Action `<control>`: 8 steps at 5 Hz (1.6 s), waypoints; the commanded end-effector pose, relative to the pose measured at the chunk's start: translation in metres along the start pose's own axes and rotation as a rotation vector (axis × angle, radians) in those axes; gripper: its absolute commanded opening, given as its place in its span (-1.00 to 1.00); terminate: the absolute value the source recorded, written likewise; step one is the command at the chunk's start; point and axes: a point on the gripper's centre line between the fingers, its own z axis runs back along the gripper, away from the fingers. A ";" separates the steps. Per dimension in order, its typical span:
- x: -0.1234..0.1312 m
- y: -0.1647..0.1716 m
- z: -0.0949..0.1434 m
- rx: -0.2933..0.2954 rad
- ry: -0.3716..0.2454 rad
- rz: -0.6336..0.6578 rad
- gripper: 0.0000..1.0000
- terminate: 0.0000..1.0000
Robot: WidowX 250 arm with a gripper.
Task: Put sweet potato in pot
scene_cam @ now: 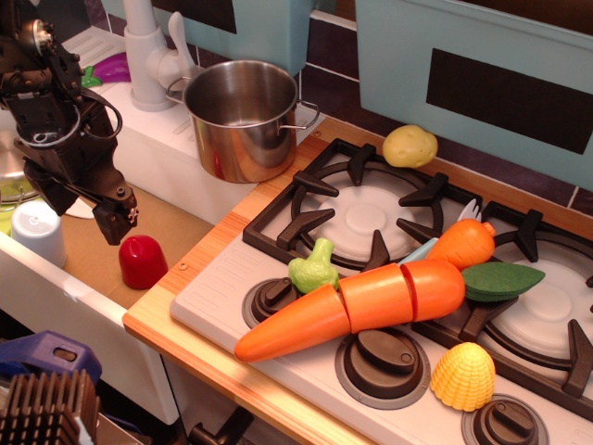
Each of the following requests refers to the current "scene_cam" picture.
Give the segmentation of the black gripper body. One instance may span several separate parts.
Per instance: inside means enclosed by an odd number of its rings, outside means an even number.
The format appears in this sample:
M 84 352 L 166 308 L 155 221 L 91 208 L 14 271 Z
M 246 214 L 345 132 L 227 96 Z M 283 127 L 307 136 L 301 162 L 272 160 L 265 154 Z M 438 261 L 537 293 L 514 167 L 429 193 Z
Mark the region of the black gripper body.
M 112 125 L 107 113 L 111 107 L 88 88 L 75 98 L 57 90 L 12 99 L 25 174 L 59 215 L 79 197 L 97 205 L 114 197 L 118 187 L 126 187 L 113 162 L 121 126 Z

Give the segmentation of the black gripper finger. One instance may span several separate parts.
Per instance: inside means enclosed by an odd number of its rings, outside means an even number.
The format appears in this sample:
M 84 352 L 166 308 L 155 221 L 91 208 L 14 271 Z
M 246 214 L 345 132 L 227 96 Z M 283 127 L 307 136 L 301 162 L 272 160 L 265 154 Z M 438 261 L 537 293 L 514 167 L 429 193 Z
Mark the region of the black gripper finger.
M 118 246 L 138 224 L 139 209 L 133 189 L 118 187 L 114 197 L 105 197 L 93 208 L 93 215 L 107 243 Z

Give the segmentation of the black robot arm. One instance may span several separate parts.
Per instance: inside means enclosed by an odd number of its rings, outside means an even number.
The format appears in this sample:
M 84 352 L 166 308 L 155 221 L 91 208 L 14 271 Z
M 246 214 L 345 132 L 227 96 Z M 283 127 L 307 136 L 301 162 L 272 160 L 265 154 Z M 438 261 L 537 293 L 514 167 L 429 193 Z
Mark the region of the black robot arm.
M 117 246 L 139 213 L 113 162 L 122 122 L 110 121 L 115 108 L 83 86 L 79 61 L 32 2 L 2 2 L 1 107 L 16 122 L 24 174 L 57 215 L 78 197 L 92 201 L 101 233 Z

